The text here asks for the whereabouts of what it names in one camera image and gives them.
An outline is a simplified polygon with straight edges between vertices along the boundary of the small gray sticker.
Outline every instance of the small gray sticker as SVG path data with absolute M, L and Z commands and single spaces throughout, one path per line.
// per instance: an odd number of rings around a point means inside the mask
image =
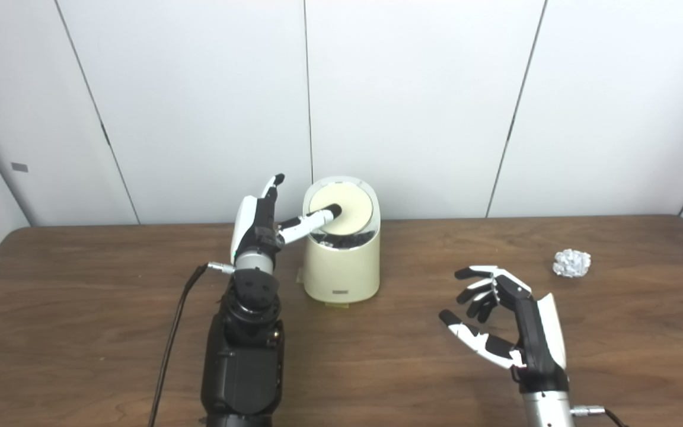
M 28 165 L 25 163 L 16 163 L 12 162 L 12 170 L 15 170 L 17 172 L 28 172 Z

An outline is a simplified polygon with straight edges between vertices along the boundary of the cream trash can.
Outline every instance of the cream trash can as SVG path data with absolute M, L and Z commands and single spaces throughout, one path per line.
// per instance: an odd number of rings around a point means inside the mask
M 304 289 L 322 302 L 368 299 L 379 290 L 381 213 L 376 193 L 364 181 L 332 176 L 304 195 L 303 212 L 338 203 L 341 215 L 307 236 Z

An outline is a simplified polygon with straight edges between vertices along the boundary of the beige lid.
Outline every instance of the beige lid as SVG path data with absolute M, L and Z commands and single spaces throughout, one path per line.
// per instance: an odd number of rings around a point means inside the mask
M 350 235 L 362 230 L 374 214 L 374 203 L 363 189 L 350 182 L 334 182 L 312 195 L 309 210 L 317 211 L 332 203 L 341 206 L 341 215 L 321 228 L 335 235 Z

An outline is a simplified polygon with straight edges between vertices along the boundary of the panel seam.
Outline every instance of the panel seam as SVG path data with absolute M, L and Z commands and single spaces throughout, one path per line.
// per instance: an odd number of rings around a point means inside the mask
M 125 195 L 128 197 L 128 202 L 130 203 L 130 208 L 133 210 L 133 216 L 136 217 L 136 223 L 141 224 L 139 219 L 139 214 L 136 212 L 136 205 L 133 204 L 133 198 L 130 197 L 130 191 L 128 191 L 128 185 L 125 182 L 125 177 L 123 176 L 123 171 L 120 168 L 120 163 L 117 162 L 117 155 L 114 153 L 114 148 L 112 148 L 112 143 L 109 141 L 109 135 L 107 135 L 107 129 L 105 128 L 104 121 L 102 119 L 102 114 L 100 114 L 100 109 L 97 107 L 97 100 L 94 99 L 94 94 L 91 91 L 89 85 L 89 80 L 86 77 L 86 71 L 84 71 L 84 65 L 81 63 L 81 58 L 78 56 L 78 49 L 75 48 L 75 43 L 73 43 L 73 36 L 68 30 L 68 23 L 65 22 L 65 16 L 62 14 L 62 8 L 60 8 L 59 0 L 54 0 L 55 7 L 57 8 L 57 13 L 59 14 L 60 21 L 62 21 L 62 27 L 65 28 L 65 34 L 68 36 L 68 41 L 70 42 L 70 47 L 73 49 L 73 55 L 75 56 L 76 62 L 78 62 L 78 68 L 81 70 L 81 76 L 84 79 L 84 84 L 86 85 L 86 90 L 89 93 L 89 98 L 91 99 L 91 105 L 94 107 L 94 112 L 97 114 L 97 119 L 100 121 L 100 128 L 102 129 L 102 134 L 104 135 L 107 146 L 109 146 L 109 152 L 112 154 L 112 160 L 114 160 L 114 167 L 117 168 L 117 173 L 120 176 L 120 181 L 123 184 L 123 189 L 125 189 Z
M 529 52 L 529 59 L 526 61 L 526 70 L 524 70 L 524 78 L 521 80 L 521 89 L 518 90 L 518 99 L 515 100 L 515 108 L 513 109 L 513 116 L 510 119 L 510 127 L 508 128 L 508 137 L 505 138 L 505 145 L 502 148 L 502 156 L 499 158 L 499 166 L 497 167 L 497 175 L 494 178 L 494 185 L 491 187 L 491 195 L 489 197 L 489 204 L 486 206 L 485 218 L 489 218 L 491 211 L 491 203 L 494 202 L 494 196 L 497 191 L 497 184 L 499 183 L 499 175 L 502 172 L 502 164 L 505 162 L 505 154 L 507 154 L 508 146 L 510 144 L 510 136 L 513 134 L 513 127 L 515 126 L 515 118 L 518 115 L 518 106 L 521 105 L 521 97 L 524 94 L 524 87 L 526 87 L 526 78 L 531 67 L 531 59 L 534 57 L 534 49 L 537 48 L 537 40 L 539 39 L 539 32 L 542 28 L 542 20 L 544 19 L 544 12 L 547 10 L 547 0 L 544 0 L 542 5 L 542 13 L 539 16 L 539 23 L 537 24 L 537 32 L 534 33 L 534 41 L 531 43 L 531 51 Z
M 309 131 L 309 184 L 315 182 L 315 159 L 312 156 L 312 111 L 309 104 L 309 47 L 307 41 L 307 0 L 302 0 L 302 12 L 304 15 L 304 65 L 307 76 L 307 129 Z

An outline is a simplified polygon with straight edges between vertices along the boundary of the wooden table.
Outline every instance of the wooden table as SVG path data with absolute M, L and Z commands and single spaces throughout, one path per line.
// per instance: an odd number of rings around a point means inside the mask
M 497 264 L 553 292 L 572 400 L 637 426 L 683 425 L 683 219 L 621 216 L 388 221 L 376 297 L 330 308 L 295 283 L 302 245 L 279 254 L 287 329 L 274 422 L 291 426 L 525 425 L 509 373 L 472 354 L 437 318 Z M 225 260 L 231 225 L 18 230 L 0 245 L 0 426 L 146 425 L 181 287 Z M 558 278 L 553 255 L 588 251 L 590 273 Z M 206 332 L 226 277 L 189 296 L 159 426 L 197 427 Z M 515 340 L 512 314 L 485 327 Z M 580 426 L 610 425 L 583 419 Z

